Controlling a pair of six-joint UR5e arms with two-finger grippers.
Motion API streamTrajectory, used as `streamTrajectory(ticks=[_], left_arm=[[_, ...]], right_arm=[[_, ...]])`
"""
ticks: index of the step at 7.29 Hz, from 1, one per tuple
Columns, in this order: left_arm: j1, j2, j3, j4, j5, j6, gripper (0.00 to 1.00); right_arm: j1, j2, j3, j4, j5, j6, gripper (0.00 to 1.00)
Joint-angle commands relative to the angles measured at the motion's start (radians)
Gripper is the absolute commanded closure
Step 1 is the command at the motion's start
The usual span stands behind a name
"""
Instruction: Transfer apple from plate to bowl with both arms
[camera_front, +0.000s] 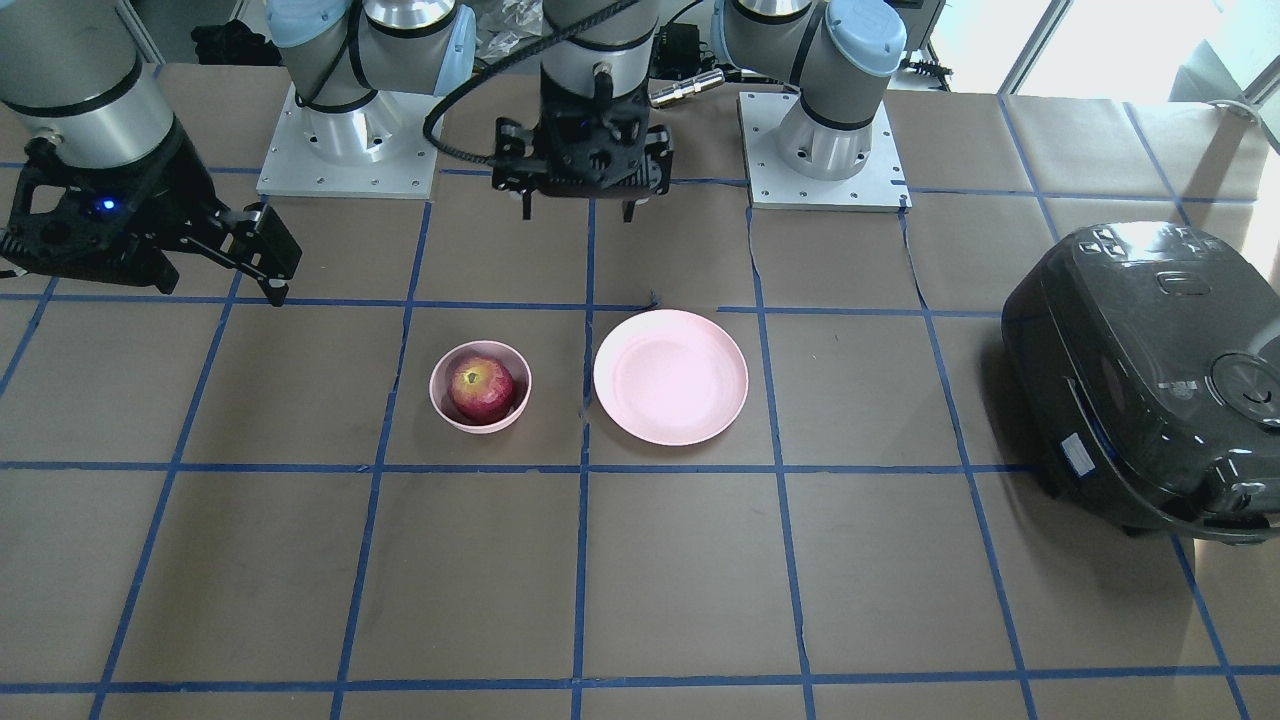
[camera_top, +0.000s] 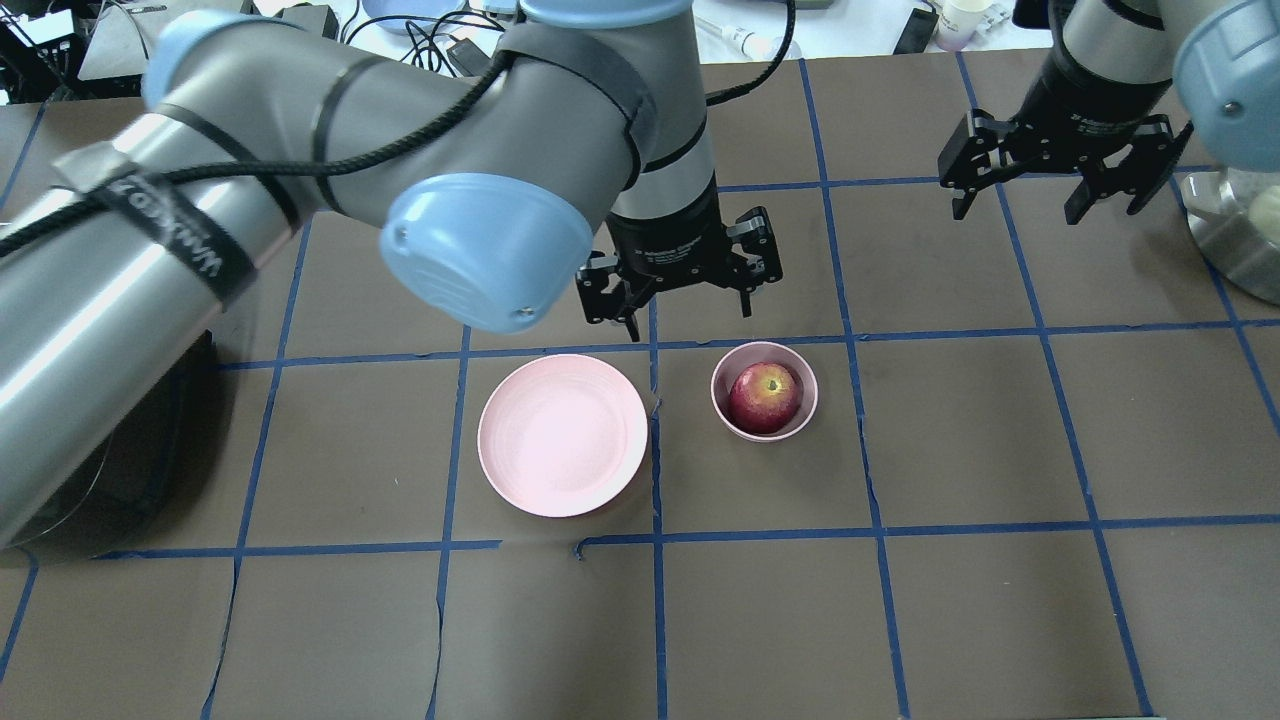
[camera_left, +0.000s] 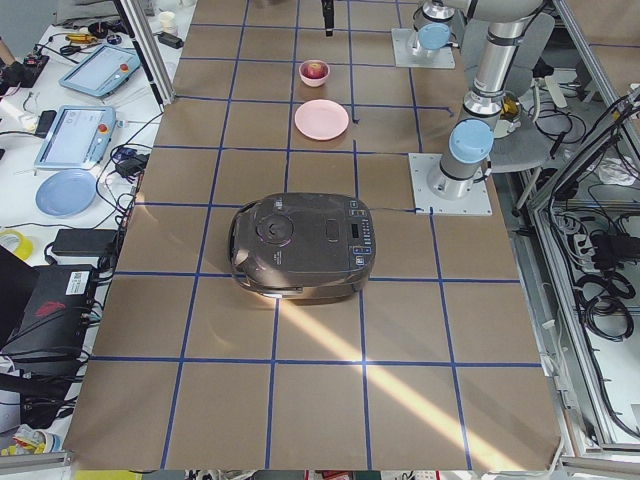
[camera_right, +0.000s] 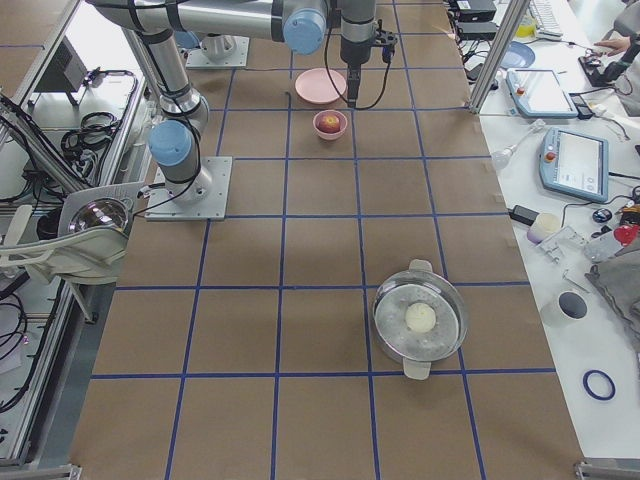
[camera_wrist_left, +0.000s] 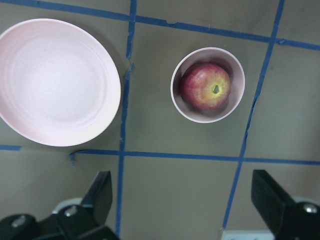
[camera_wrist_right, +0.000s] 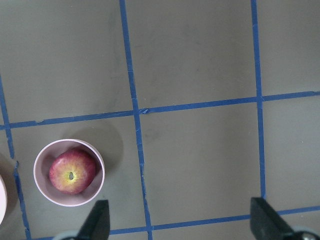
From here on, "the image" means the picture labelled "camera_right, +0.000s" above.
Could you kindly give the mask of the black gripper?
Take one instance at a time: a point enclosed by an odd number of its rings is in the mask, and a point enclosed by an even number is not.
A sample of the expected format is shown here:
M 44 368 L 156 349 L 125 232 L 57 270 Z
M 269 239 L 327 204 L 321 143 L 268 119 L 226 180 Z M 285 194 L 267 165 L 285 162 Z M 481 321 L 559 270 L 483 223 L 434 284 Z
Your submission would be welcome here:
M 353 22 L 341 20 L 340 57 L 347 65 L 346 103 L 355 106 L 361 84 L 361 67 L 370 60 L 373 48 L 382 49 L 382 61 L 390 64 L 395 54 L 397 36 L 384 30 L 382 20 Z

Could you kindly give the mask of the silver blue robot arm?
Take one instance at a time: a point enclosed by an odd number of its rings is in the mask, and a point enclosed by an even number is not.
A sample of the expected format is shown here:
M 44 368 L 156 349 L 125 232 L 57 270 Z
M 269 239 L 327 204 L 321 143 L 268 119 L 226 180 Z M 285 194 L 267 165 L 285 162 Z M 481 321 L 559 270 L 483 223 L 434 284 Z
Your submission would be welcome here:
M 167 206 L 183 214 L 207 194 L 212 182 L 201 158 L 200 138 L 208 106 L 192 86 L 178 53 L 176 33 L 241 36 L 282 42 L 300 55 L 326 48 L 334 25 L 340 27 L 340 58 L 347 66 L 345 103 L 357 105 L 361 69 L 374 48 L 391 62 L 396 44 L 382 27 L 373 1 L 95 1 L 107 20 L 135 37 L 159 88 L 166 121 L 154 127 L 148 147 L 161 169 L 167 199 L 143 212 Z

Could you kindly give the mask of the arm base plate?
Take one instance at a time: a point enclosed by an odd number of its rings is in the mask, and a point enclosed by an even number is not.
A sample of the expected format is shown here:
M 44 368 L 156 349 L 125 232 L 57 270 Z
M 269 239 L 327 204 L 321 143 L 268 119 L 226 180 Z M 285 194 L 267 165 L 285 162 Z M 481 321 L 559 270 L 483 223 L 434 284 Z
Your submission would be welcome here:
M 245 68 L 250 39 L 242 36 L 205 36 L 199 47 L 188 53 L 186 68 L 214 70 Z
M 222 221 L 226 216 L 233 158 L 230 156 L 203 157 L 201 172 L 186 193 L 178 197 L 185 185 L 166 183 L 164 174 L 157 167 L 155 183 L 164 186 L 152 189 L 148 210 L 144 217 L 148 221 L 195 221 L 211 219 Z

